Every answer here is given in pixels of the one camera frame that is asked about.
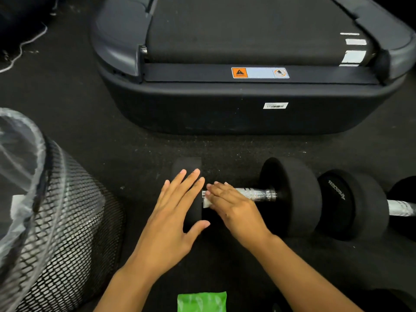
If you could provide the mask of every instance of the orange warning sticker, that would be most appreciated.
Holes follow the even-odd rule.
[[[232,76],[234,78],[248,78],[247,70],[245,68],[231,68]]]

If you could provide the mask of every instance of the black rubber plate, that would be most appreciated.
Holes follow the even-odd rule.
[[[173,180],[176,175],[178,175],[178,173],[183,169],[186,170],[186,176],[188,176],[196,168],[200,169],[200,176],[203,176],[201,158],[178,158],[172,166],[171,180]],[[196,196],[193,204],[186,214],[184,221],[185,232],[187,232],[197,221],[202,220],[202,203],[203,199],[201,193]]]
[[[322,189],[322,216],[318,228],[322,232],[349,241],[380,237],[387,229],[387,199],[372,177],[331,170],[318,181]]]
[[[322,198],[314,173],[295,158],[270,158],[260,173],[260,186],[274,188],[276,203],[258,204],[267,227],[279,236],[307,236],[318,225]]]
[[[396,183],[388,192],[387,199],[416,203],[416,176]],[[390,225],[400,234],[416,241],[416,217],[390,217]]]

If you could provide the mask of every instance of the right hand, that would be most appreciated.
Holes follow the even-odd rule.
[[[272,235],[266,227],[256,204],[244,197],[230,184],[207,184],[205,197],[231,234],[249,251],[262,245]]]

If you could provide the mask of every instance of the trash can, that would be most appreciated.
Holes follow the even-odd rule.
[[[21,113],[0,108],[0,312],[73,311],[117,269],[120,202]]]

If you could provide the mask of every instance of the black rubber floor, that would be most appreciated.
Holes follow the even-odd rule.
[[[416,175],[416,73],[362,124],[338,135],[181,137],[144,131],[118,112],[96,73],[88,29],[97,3],[61,4],[49,32],[0,74],[0,106],[28,115],[128,202],[123,261],[179,156],[201,156],[208,181],[235,186],[255,183],[270,156],[303,159],[316,175],[334,167],[368,172],[386,190]],[[207,216],[213,224],[189,256],[154,285],[145,311],[175,311],[179,293],[220,291],[228,293],[228,311],[269,311],[273,284],[218,218]],[[393,231],[375,242],[318,234],[286,242],[343,291],[396,288],[416,296],[416,243]]]

